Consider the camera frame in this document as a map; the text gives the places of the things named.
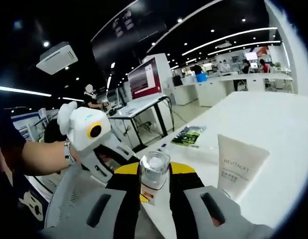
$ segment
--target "yellow panel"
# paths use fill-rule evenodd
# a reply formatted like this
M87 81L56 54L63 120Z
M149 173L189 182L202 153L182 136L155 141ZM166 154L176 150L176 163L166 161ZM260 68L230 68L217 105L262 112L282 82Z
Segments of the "yellow panel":
M177 173L195 173L195 170L192 167L189 167L186 164L175 163L175 162L171 162L170 164L172 166L173 174L177 174Z
M148 203L149 202L149 200L146 197L144 197L142 194L140 194L140 201L141 201L141 203Z
M139 163L131 163L128 165L124 165L119 167L114 173L118 174L135 174L138 172L138 165Z

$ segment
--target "air conditioner vent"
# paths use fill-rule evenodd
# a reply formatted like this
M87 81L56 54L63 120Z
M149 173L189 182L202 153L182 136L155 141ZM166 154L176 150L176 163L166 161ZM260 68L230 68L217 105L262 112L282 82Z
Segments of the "air conditioner vent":
M40 70L53 75L78 61L72 47L68 42L61 42L51 47L40 56L40 62L36 65Z

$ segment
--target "yellow camera eye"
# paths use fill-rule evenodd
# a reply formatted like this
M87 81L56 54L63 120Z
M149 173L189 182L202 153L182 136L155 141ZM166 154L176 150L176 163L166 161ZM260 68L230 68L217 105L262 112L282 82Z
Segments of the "yellow camera eye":
M100 123L94 123L93 125L90 126L88 130L88 137L96 138L97 136L100 135L101 131L102 131L102 127Z

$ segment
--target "metal watch band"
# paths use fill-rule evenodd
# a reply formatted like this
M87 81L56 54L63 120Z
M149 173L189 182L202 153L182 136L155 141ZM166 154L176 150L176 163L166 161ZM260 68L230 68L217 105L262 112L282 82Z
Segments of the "metal watch band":
M64 157L65 160L70 164L70 165L74 165L77 163L77 161L75 160L75 158L71 155L70 153L70 142L66 141L64 144Z

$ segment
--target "monitor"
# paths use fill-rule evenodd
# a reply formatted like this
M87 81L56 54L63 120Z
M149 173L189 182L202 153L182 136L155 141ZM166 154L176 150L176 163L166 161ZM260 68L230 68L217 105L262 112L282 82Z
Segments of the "monitor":
M248 61L257 60L258 59L258 56L257 56L256 52L247 52L247 53L245 53L245 57L246 57L246 59Z
M155 57L128 74L132 99L161 92Z

